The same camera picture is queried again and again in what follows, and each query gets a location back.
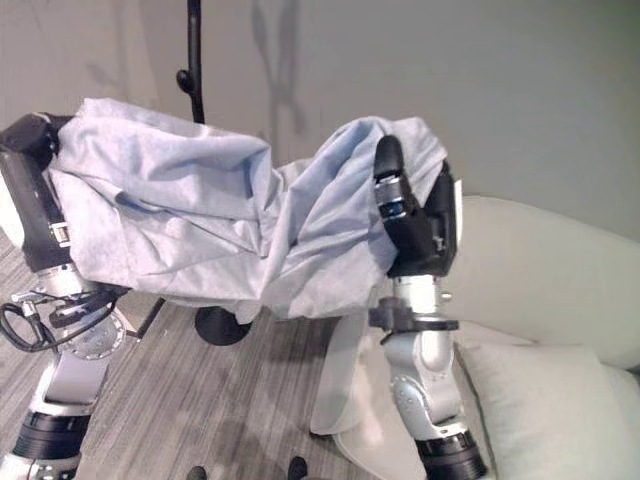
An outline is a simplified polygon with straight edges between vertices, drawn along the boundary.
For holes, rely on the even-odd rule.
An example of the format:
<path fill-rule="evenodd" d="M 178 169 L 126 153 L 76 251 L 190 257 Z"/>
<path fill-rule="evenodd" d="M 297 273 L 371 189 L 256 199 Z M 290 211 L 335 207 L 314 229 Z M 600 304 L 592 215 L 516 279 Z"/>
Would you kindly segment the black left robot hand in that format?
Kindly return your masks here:
<path fill-rule="evenodd" d="M 71 120 L 32 113 L 1 132 L 1 174 L 24 234 L 20 249 L 34 273 L 71 262 L 69 247 L 54 234 L 64 216 L 44 176 L 59 152 L 58 133 Z"/>

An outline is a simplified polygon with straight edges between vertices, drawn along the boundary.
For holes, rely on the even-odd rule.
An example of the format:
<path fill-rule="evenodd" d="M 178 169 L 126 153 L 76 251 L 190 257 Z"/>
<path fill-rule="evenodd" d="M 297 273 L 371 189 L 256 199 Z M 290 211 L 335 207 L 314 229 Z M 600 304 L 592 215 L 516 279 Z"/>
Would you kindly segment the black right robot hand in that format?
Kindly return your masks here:
<path fill-rule="evenodd" d="M 399 139 L 386 135 L 376 147 L 373 178 L 379 214 L 397 250 L 387 276 L 447 276 L 458 246 L 458 200 L 449 164 L 421 202 L 411 190 Z"/>

